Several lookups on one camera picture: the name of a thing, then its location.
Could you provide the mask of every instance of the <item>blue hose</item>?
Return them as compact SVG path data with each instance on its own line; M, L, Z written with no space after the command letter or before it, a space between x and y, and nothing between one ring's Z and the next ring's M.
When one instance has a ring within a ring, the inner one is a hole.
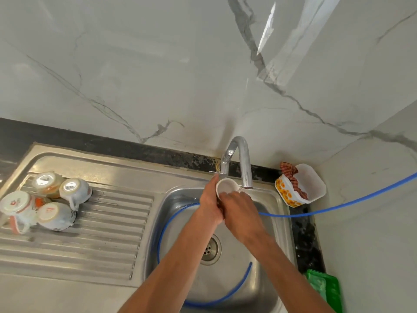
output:
M164 236L164 233L166 231L166 228L168 227L169 223L171 223L171 221L178 215L180 214L182 211L184 211L185 209L188 209L189 207L192 206L196 206L196 205L200 205L200 203L193 203L187 206L182 207L181 209L179 209L177 212L174 213L173 216L171 216L169 218L169 220L165 223L164 228L162 229L161 235L159 236L159 240L158 240L158 248L157 248L157 253L156 253L156 260L158 261L158 264L160 262L160 249L161 249L161 242L162 242L162 237ZM184 301L184 305L188 306L188 307L192 307L192 308L205 308L208 306L213 306L216 304L219 304L227 299L229 299L230 297L232 297L233 294L235 294L237 292L237 290L239 290L241 288L241 286L243 286L243 284L245 283L246 279L248 278L248 275L251 271L252 268L252 262L249 263L248 269L246 269L246 273L243 276L242 280L240 280L240 282L232 289L230 290L224 297L218 299L218 300L213 300L210 302L193 302L193 301Z
M390 186L387 186L381 190L375 191L371 194L365 195L362 198L358 198L356 200L350 201L350 202L346 202L340 205L336 205L333 207L329 207L328 209L324 209L324 210L320 210L320 211L314 211L314 212L309 212L309 213L303 213L303 214L297 214L297 215L279 215L279 214L271 214L271 213L264 213L264 212L259 212L260 215L265 215L265 216L271 216L271 217L283 217L283 218L293 218L293 217L302 217L302 216L311 216L311 215L315 215L315 214L321 214L321 213L325 213L325 212L329 212L329 211L334 211L337 209L341 209L342 207L347 207L350 205L354 205L357 204L359 202L363 202L366 200L369 200L373 197L376 197L380 194L383 194L385 192L388 192L392 189L398 188L399 186L402 186L403 184L406 184L407 182L410 182L414 179L417 178L417 172L413 173L412 175L408 176L407 178L404 178L394 184L391 184ZM171 223L171 221L179 214L181 213L183 210L188 209L189 207L195 206L195 205L199 205L199 203L193 203L187 206L184 206L183 208L181 208L180 210L178 210L177 212L174 213L173 216L171 216L169 218L169 220L167 221L167 223L165 224L164 228L162 229L161 235L159 237L159 241L158 241L158 249L157 249L157 260L158 260L158 264L159 264L159 250L161 248L161 242L162 242L162 237L164 236L164 233L166 231L166 228L168 227L169 223ZM227 299L229 299L230 297L233 296L233 294L235 294L237 292L237 290L239 290L241 288L241 286L245 283L246 279L248 278L248 275L251 271L252 268L252 262L249 263L248 269L246 270L245 275L243 276L242 280L236 285L236 287L234 287L232 290L230 290L224 297L218 299L218 300L214 300L211 302L206 302L206 303L199 303L199 302L192 302L192 301L187 301L185 300L184 305L185 306L189 306L189 307L194 307L194 308L204 308L204 307L208 307L208 306L213 306L216 304L219 304Z

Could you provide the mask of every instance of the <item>countertop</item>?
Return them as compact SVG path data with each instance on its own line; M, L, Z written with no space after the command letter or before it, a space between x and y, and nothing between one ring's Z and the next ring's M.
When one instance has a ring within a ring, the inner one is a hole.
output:
M0 118L0 142L2 145L0 149L0 185L7 180L33 143L72 148L107 156L138 159L205 172L216 171L216 166L220 163L219 158L4 118ZM232 162L230 164L229 174L240 177L238 163ZM252 165L252 175L256 181L274 183L280 174L281 172L276 169ZM308 205L290 209L291 214L301 214L308 211ZM305 273L310 268L325 272L315 226L311 218L293 218L291 224L299 271Z

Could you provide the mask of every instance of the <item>marble wall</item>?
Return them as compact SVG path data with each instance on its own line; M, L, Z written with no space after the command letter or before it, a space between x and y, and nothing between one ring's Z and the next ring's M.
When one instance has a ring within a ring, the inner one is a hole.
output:
M417 172L417 102L316 169L328 194L315 210L348 202ZM417 282L417 181L371 200L315 215L327 273L346 313L411 312Z
M313 165L417 100L417 0L0 0L0 116Z

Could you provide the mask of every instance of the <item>cloth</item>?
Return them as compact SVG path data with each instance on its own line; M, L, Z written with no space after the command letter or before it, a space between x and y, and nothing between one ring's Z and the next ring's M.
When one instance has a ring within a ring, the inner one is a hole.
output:
M308 200L307 194L298 187L298 180L294 177L298 173L298 169L293 164L284 161L279 164L279 168L281 168L282 174L291 182L294 191L297 191L304 200Z

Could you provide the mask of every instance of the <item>green plastic tray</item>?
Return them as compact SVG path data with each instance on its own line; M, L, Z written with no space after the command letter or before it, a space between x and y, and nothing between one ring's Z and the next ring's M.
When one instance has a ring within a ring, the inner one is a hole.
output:
M343 313L338 279L326 273L321 273L312 269L308 269L305 275L312 287L321 293L322 297L327 301L331 308L336 313ZM324 285L326 287L326 298L319 290L320 287Z

